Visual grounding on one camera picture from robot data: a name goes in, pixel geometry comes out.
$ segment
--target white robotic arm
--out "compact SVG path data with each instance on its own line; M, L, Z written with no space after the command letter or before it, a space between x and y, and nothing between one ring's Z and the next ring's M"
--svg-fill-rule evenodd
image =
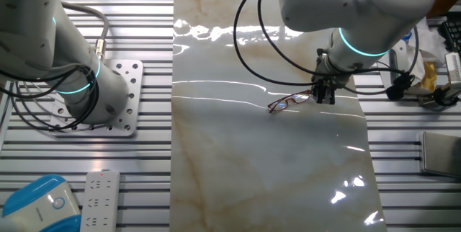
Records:
M432 8L435 0L279 0L282 18L292 30L310 32L335 27L320 55L317 73L341 73L371 67ZM323 94L345 85L348 76L314 76Z
M103 124L119 115L128 100L125 80L98 59L60 0L0 0L0 70L18 80L50 79L72 64L88 66L99 87L96 106L82 123ZM88 110L91 85L84 73L76 71L58 87L75 118Z

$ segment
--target marble tabletop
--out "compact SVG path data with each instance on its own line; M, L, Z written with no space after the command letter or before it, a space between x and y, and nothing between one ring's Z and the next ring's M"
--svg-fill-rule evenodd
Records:
M251 75L233 47L241 0L174 0L172 232L386 231L358 99L312 99L269 114L303 87ZM291 59L315 68L331 30L294 32L278 0L264 0L267 30ZM250 67L272 79L309 82L265 40L249 0L238 43Z

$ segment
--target black cable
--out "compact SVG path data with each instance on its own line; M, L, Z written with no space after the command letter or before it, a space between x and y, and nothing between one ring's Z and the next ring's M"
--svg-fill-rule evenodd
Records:
M415 69L416 62L418 60L418 53L419 53L419 34L418 34L418 28L414 27L413 31L415 32L415 56L413 58L413 63L411 63L410 69L408 70L409 73L413 72L413 69Z
M248 0L242 0L242 2L240 3L240 6L237 9L236 18L235 18L234 23L233 23L233 44L234 44L234 48L236 50L238 59L243 64L243 66L246 68L246 70L248 70L251 74L255 75L256 77L258 77L258 78L260 78L262 80L268 81L270 83L273 83L273 84L288 85L288 86L312 86L312 85L314 85L315 83L299 84L299 83L290 83L290 82L284 82L284 81L275 81L275 80L272 80L272 79L269 79L269 78L266 78L266 77L260 75L259 73L255 72L253 69L251 69L250 66L248 66L248 64L246 64L245 60L243 59L243 57L242 57L242 55L240 53L240 49L238 49L237 26L238 26L238 18L240 17L240 13L241 13L241 11L243 9L243 6L245 6L245 3L247 1Z
M89 106L87 107L87 111L85 111L82 116L78 117L75 121L73 121L71 124L67 125L67 126L64 126L64 127L55 127L55 126L52 126L50 125L49 123L46 123L40 119L38 119L32 112L30 112L30 109L27 107L27 105L25 104L24 100L20 98L22 104L24 105L24 108L27 110L27 112L29 114L31 114L31 116L33 116L36 120L38 120L40 123L42 123L43 125L47 125L48 128L45 128L45 127L38 127L36 125L33 125L30 121L28 121L23 115L22 113L19 111L17 105L16 105L16 102L14 101L13 98L11 98L11 101L12 101L12 104L13 104L13 108L14 110L16 110L17 114L19 115L19 117L25 122L27 123L29 126L35 128L35 129L38 129L38 130L44 130L44 131L60 131L60 130L65 130L65 129L69 129L69 128L73 128L73 127L76 127L77 125L79 125L80 123L82 123L93 111L94 111L94 108L96 107L97 105L97 102L99 100L99 85L97 83L97 80L96 80L96 76L94 75L94 72L88 68L87 71L91 71L91 74L87 75L87 80L88 82L92 85L92 88L90 90L90 93L89 93Z
M11 97L16 97L16 98L21 98L21 99L37 99L37 98L40 98L40 97L44 97L52 92L54 92L64 81L66 81L67 78L69 78L74 72L76 72L77 70L80 70L80 69L83 69L84 67L82 66L79 66L77 68L74 68L72 70L70 70L69 72L66 73L66 75L61 79L59 80L55 85L53 85L49 90L47 90L46 92L43 92L43 93L40 93L40 94L35 94L35 95L30 95L30 96L24 96L24 95L21 95L21 94L15 94L14 92L11 92L7 89L4 89L2 87L0 87L0 92L3 92L5 94L8 94L9 96Z
M60 75L57 75L57 76L54 76L54 77L50 77L50 78L45 78L45 79L28 79L28 78L22 78L22 77L18 77L18 76L14 76L10 73L7 73L6 71L2 71L0 69L0 75L2 76L6 76L10 79L14 79L14 80L18 80L18 81L27 81L27 82L32 82L32 83L39 83L39 82L47 82L47 81L56 81L56 80L59 80L61 78L63 78L64 76L66 76L69 72L74 72L76 71L78 68L75 67L74 69L70 70L70 71L67 71L65 73L62 73Z
M389 66L388 64L386 64L386 63L383 63L383 62L379 62L379 61L378 61L378 62L376 62L376 63L380 63L380 64L384 65L385 67L387 67L387 68L390 68L390 66Z
M62 1L61 3L63 5L63 7L66 8L66 9L71 9L71 10L78 11L78 12L85 12L85 13L93 14L94 16L102 19L102 21L104 23L104 27L102 29L101 37L99 39L102 39L102 40L106 39L107 33L109 32L109 20L107 19L106 15L104 15L104 13L102 13L102 12L96 10L96 9L89 8L87 6L82 6L82 5L77 5L77 4L69 4L69 3L64 2L64 1Z
M5 95L5 96L6 96L6 103L5 103L5 108L3 110L3 113L1 114L0 129L1 129L1 126L3 125L3 122L5 121L6 112L8 111L9 95Z

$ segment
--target mounting plate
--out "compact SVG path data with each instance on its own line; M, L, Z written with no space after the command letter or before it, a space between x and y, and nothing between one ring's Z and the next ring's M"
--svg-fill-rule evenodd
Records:
M143 83L143 62L139 60L106 60L104 62L110 69L119 72L128 84L128 94L133 94L133 98L129 98L124 110L111 122L93 126L80 124L76 130L67 130L64 132L50 132L57 138L70 137L89 137L89 138L126 138L133 136L136 132L138 123L138 108L141 93L141 84ZM60 102L64 99L56 94L56 100L53 107L53 113L62 116L71 116L64 105ZM51 125L60 125L61 127L73 122L74 118L60 118L51 116Z

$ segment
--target power outlet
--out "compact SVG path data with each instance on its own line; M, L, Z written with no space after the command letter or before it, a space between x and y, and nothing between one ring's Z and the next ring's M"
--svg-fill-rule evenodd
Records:
M86 175L80 232L113 232L117 226L120 173L93 171Z

